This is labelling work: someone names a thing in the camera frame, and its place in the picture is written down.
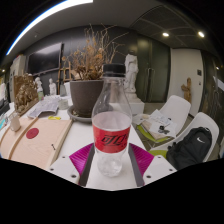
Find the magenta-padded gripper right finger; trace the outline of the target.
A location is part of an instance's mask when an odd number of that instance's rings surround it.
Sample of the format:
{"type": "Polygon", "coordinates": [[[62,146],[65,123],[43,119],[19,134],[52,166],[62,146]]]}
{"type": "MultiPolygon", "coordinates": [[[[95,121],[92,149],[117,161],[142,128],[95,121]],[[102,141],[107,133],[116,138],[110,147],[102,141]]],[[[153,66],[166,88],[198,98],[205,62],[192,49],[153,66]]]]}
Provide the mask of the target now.
{"type": "Polygon", "coordinates": [[[176,172],[162,155],[153,156],[132,143],[129,144],[128,154],[138,186],[145,186],[176,172]]]}

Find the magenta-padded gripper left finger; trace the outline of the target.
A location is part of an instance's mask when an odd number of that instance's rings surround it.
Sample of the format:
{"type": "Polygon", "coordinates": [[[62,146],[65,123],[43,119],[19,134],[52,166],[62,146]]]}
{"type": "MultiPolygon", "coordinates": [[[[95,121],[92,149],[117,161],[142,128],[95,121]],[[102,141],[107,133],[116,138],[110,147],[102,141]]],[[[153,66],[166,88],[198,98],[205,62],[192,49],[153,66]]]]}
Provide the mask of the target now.
{"type": "Polygon", "coordinates": [[[70,156],[58,158],[48,171],[74,184],[86,186],[94,154],[94,144],[90,143],[70,156]]]}

